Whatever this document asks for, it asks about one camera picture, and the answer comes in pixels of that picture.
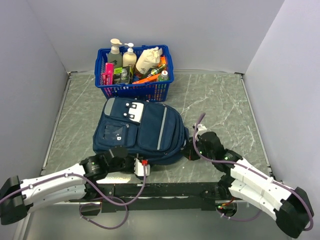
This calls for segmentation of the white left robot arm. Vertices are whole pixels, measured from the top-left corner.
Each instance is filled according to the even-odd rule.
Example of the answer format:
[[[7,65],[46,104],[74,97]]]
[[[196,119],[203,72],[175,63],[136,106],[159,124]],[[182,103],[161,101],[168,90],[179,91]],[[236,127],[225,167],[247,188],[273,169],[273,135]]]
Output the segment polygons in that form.
[[[39,208],[62,201],[93,201],[104,195],[97,182],[110,173],[134,171],[137,158],[116,146],[64,170],[31,179],[9,177],[0,188],[0,223],[11,225]]]

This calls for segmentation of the navy blue student backpack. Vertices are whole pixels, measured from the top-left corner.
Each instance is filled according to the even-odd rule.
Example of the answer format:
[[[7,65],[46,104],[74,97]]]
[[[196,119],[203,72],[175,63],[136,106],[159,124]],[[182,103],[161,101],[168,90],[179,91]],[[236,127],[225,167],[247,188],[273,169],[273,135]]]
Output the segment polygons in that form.
[[[180,113],[161,102],[111,97],[102,109],[92,137],[98,154],[123,146],[153,165],[171,165],[183,157],[189,130]]]

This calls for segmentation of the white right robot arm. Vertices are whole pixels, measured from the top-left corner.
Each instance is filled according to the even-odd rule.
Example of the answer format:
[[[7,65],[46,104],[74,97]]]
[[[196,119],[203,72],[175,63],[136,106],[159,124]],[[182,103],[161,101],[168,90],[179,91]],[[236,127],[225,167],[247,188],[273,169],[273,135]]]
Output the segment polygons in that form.
[[[294,239],[313,228],[314,211],[302,188],[293,189],[264,174],[243,156],[225,148],[215,132],[187,138],[182,151],[190,160],[204,159],[224,173],[218,182],[223,199],[232,197],[255,206]]]

